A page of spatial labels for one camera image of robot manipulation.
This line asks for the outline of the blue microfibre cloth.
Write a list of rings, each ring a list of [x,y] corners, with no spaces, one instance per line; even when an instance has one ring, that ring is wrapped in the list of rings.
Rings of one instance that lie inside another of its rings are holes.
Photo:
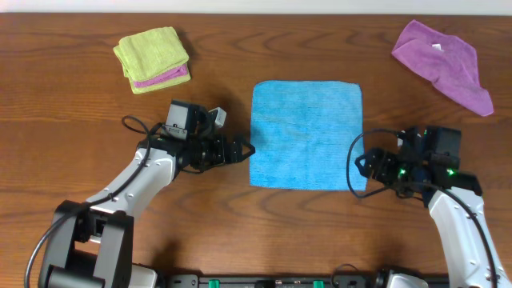
[[[349,155],[363,153],[362,90],[339,81],[265,81],[254,87],[250,184],[289,190],[363,191]]]

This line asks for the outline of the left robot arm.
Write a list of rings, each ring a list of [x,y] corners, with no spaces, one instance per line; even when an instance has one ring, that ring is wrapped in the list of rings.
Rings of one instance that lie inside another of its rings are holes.
[[[130,164],[84,203],[65,200],[44,237],[40,287],[163,287],[154,269],[133,262],[134,223],[185,167],[196,174],[243,162],[255,148],[243,137],[180,141],[151,135]]]

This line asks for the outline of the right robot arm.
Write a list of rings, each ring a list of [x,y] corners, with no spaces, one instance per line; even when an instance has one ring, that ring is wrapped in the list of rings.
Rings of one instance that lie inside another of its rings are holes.
[[[428,209],[437,227],[451,287],[509,287],[508,278],[490,235],[478,178],[461,172],[459,130],[413,126],[391,131],[398,152],[372,148],[348,166],[382,184],[398,198],[415,198]]]

